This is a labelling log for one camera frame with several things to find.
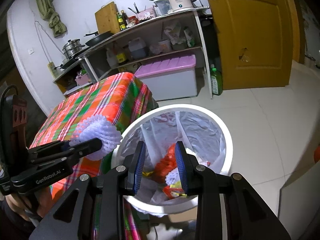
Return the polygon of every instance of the frying pan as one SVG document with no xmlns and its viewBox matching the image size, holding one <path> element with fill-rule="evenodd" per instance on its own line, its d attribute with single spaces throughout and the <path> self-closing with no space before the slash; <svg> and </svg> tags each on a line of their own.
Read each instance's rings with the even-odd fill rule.
<svg viewBox="0 0 320 240">
<path fill-rule="evenodd" d="M 84 37 L 90 36 L 90 35 L 96 35 L 96 36 L 94 38 L 92 38 L 91 40 L 88 40 L 85 43 L 88 47 L 92 47 L 92 46 L 98 44 L 99 42 L 104 41 L 105 39 L 111 37 L 113 35 L 113 33 L 111 31 L 108 31 L 108 32 L 105 32 L 102 34 L 95 32 L 95 33 L 86 34 Z"/>
</svg>

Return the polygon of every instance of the tile floor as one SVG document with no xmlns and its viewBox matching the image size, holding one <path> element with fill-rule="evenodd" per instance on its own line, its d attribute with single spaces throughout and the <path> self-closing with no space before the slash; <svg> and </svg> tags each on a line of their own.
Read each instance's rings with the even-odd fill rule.
<svg viewBox="0 0 320 240">
<path fill-rule="evenodd" d="M 230 173 L 241 173 L 278 215 L 280 188 L 314 163 L 313 151 L 320 137 L 319 79 L 309 68 L 293 62 L 286 87 L 226 90 L 210 99 L 207 82 L 198 77 L 197 97 L 158 103 L 193 104 L 217 114 L 233 141 Z M 157 231 L 166 239 L 179 232 L 163 225 Z M 148 239 L 154 236 L 152 229 Z"/>
</svg>

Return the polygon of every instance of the light switch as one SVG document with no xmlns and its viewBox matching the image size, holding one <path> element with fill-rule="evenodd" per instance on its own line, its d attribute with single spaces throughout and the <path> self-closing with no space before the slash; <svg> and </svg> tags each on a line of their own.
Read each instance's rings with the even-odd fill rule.
<svg viewBox="0 0 320 240">
<path fill-rule="evenodd" d="M 28 49 L 28 53 L 31 55 L 32 53 L 34 53 L 35 51 L 33 50 L 33 48 Z"/>
</svg>

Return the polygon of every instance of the green towel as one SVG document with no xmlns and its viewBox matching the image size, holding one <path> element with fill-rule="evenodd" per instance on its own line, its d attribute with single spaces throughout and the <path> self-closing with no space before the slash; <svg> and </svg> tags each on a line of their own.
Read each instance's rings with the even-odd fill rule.
<svg viewBox="0 0 320 240">
<path fill-rule="evenodd" d="M 42 19 L 49 21 L 49 27 L 53 30 L 53 36 L 59 35 L 67 31 L 67 27 L 61 22 L 59 14 L 55 11 L 50 0 L 36 0 L 39 13 Z"/>
</svg>

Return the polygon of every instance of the metal screw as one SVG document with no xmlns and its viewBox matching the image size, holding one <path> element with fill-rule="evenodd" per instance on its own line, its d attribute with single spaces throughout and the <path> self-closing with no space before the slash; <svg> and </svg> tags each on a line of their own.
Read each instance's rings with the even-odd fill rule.
<svg viewBox="0 0 320 240">
<path fill-rule="evenodd" d="M 236 180 L 241 180 L 241 179 L 242 179 L 242 176 L 241 176 L 241 174 L 239 174 L 239 173 L 234 173 L 234 174 L 232 175 L 232 177 L 233 177 L 234 179 L 236 179 Z"/>
<path fill-rule="evenodd" d="M 118 172 L 125 171 L 125 166 L 119 165 L 119 166 L 116 168 L 116 170 L 117 170 Z"/>
<path fill-rule="evenodd" d="M 197 171 L 204 171 L 205 170 L 205 166 L 204 165 L 197 165 L 196 166 Z"/>
<path fill-rule="evenodd" d="M 82 174 L 82 175 L 80 176 L 80 180 L 81 180 L 81 181 L 85 181 L 85 180 L 87 180 L 87 179 L 89 179 L 89 175 L 88 175 L 88 174 Z"/>
</svg>

